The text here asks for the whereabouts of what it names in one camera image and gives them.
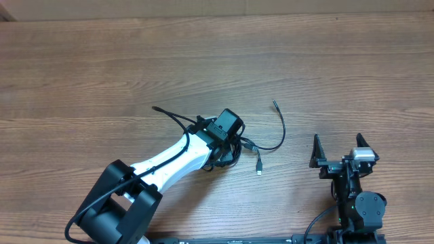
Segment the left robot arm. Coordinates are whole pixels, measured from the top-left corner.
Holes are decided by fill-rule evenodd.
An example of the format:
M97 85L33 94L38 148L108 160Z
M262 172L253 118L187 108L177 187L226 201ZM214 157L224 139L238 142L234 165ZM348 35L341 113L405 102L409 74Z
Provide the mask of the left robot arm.
M91 243L147 243L149 223L163 193L192 171L222 165L243 121L229 109L218 117L197 117L182 137L158 155L132 165L109 164L69 222Z

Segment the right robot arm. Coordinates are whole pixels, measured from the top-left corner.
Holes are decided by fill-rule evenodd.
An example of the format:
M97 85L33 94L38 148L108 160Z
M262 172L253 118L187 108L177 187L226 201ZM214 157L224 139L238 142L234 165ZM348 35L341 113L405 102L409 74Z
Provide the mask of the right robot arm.
M387 200L384 195L364 191L360 179L370 175L380 159L361 134L356 136L357 146L338 161L329 161L323 151L319 136L313 138L310 168L320 169L319 178L331 179L331 194L336 204L321 212L304 232L307 243L313 225L325 215L338 211L338 226L329 227L321 238L322 243L385 243L377 230L382 228L382 218Z

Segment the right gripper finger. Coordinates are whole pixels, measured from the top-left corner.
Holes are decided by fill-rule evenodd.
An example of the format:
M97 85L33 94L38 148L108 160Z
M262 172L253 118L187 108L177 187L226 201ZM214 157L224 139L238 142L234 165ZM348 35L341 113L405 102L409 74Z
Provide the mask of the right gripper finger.
M374 154L374 160L378 161L380 159L380 157L378 156L378 154L375 152L375 150L366 142L366 140L364 139L364 137L362 136L361 133L358 133L356 135L356 141L357 141L357 146L358 147L366 147L366 148L370 148L370 150L373 152Z
M326 165L326 156L321 145L319 135L315 134L313 139L313 151L309 162L310 168L320 168Z

